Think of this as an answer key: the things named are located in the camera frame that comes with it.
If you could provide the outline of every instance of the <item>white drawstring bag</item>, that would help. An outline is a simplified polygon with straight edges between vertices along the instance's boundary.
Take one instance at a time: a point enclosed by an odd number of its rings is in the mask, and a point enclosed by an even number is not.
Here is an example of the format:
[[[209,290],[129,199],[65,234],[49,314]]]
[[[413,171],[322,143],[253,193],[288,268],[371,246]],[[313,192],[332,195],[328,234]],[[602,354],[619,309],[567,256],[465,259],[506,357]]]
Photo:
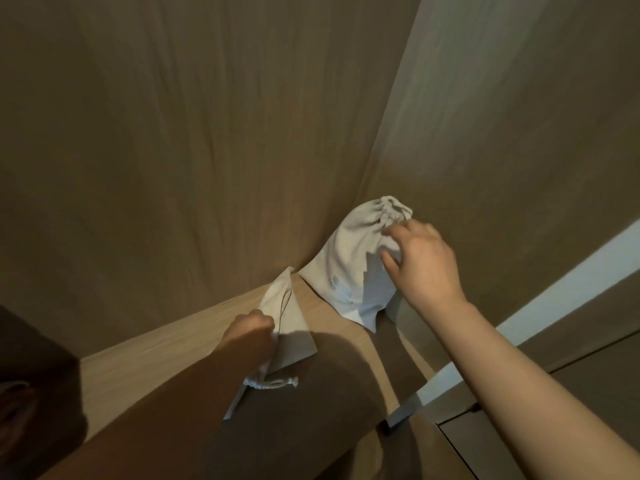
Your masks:
[[[299,275],[341,316],[375,332],[376,314],[396,292],[380,252],[401,259],[397,243],[380,232],[412,213],[391,196],[357,206]]]
[[[270,361],[263,363],[257,371],[244,380],[244,384],[229,406],[225,419],[231,417],[247,386],[256,389],[277,389],[288,384],[297,386],[297,377],[273,380],[267,380],[265,377],[317,352],[316,343],[309,332],[296,295],[293,293],[292,271],[293,268],[289,266],[272,282],[267,293],[262,297],[259,307],[262,313],[273,317],[275,322],[273,336],[278,341],[276,353]]]

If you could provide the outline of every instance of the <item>forearm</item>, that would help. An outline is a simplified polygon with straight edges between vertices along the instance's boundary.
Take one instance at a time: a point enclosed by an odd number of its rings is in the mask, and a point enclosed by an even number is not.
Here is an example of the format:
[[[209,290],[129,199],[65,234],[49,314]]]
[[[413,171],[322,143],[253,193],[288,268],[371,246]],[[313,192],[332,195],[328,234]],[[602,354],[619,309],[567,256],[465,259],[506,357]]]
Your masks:
[[[251,368],[239,343],[213,351],[133,405],[44,479],[190,478]]]
[[[640,457],[477,309],[423,313],[526,473],[537,479],[637,478]]]

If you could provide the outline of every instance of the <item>person's left arm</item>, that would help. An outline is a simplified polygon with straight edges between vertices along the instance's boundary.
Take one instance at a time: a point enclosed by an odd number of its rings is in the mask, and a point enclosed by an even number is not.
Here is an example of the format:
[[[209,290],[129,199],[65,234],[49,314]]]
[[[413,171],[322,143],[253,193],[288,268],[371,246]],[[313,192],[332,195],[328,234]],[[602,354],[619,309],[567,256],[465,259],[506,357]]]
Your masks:
[[[133,405],[43,480],[192,478],[243,380],[275,352],[273,318],[238,315],[218,347]]]

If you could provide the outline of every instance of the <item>person's right arm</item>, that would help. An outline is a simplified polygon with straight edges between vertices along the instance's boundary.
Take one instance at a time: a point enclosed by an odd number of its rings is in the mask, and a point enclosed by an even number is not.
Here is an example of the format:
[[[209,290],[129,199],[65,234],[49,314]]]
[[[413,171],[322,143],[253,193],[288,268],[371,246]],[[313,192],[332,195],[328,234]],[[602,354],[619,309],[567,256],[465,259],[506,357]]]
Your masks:
[[[389,276],[446,348],[527,476],[640,479],[640,455],[520,350],[465,298],[453,251],[414,219],[384,229],[402,263]]]

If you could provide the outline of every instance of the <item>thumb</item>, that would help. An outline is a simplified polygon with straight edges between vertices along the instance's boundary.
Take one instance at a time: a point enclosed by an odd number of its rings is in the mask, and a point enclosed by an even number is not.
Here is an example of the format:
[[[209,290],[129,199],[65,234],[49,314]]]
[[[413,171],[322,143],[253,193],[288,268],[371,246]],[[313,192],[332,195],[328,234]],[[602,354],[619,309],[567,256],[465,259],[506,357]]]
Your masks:
[[[391,281],[394,282],[397,288],[397,282],[400,278],[400,268],[396,260],[391,257],[387,251],[382,251],[380,253],[380,258],[382,259],[382,264],[385,265],[385,269],[387,270],[389,277],[391,277]]]

